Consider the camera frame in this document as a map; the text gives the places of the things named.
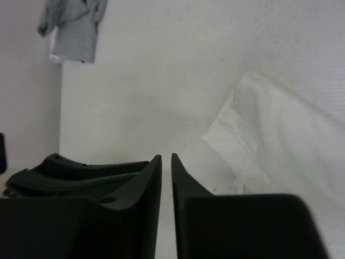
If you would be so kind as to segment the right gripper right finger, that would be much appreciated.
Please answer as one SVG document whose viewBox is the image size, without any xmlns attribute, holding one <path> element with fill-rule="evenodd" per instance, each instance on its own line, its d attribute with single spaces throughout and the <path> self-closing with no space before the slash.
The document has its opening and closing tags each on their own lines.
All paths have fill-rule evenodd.
<svg viewBox="0 0 345 259">
<path fill-rule="evenodd" d="M 215 195 L 171 156 L 178 258 L 327 258 L 306 204 L 291 194 Z"/>
</svg>

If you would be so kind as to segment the white tank top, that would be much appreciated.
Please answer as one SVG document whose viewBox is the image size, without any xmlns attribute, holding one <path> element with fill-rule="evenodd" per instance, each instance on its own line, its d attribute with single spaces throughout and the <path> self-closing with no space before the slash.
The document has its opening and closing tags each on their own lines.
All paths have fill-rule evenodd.
<svg viewBox="0 0 345 259">
<path fill-rule="evenodd" d="M 344 258 L 344 127 L 280 84 L 248 72 L 202 137 L 230 167 L 234 194 L 291 193 Z"/>
</svg>

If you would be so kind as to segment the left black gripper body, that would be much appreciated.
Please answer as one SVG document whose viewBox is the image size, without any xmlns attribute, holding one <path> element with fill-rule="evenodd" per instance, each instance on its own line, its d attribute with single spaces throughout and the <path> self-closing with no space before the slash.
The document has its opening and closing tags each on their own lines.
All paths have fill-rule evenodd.
<svg viewBox="0 0 345 259">
<path fill-rule="evenodd" d="M 33 168 L 15 170 L 1 191 L 3 197 L 91 196 L 100 199 L 133 179 L 148 161 L 87 165 L 57 153 Z"/>
</svg>

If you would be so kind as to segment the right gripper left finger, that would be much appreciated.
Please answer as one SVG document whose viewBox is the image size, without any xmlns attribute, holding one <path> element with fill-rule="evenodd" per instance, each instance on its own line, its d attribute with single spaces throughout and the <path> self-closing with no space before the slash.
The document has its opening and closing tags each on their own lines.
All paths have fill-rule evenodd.
<svg viewBox="0 0 345 259">
<path fill-rule="evenodd" d="M 1 258 L 154 258 L 162 158 L 110 194 L 1 198 Z"/>
</svg>

